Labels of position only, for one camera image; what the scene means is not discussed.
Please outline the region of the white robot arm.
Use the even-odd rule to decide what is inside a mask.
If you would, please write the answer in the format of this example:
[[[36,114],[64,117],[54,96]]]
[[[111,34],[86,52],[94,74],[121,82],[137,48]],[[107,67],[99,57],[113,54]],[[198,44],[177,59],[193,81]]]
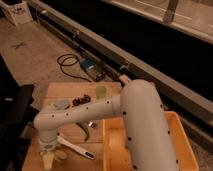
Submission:
[[[122,117],[134,171],[179,171],[171,131],[155,86],[141,79],[121,93],[66,110],[43,109],[34,119],[42,148],[56,146],[58,128],[69,123]]]

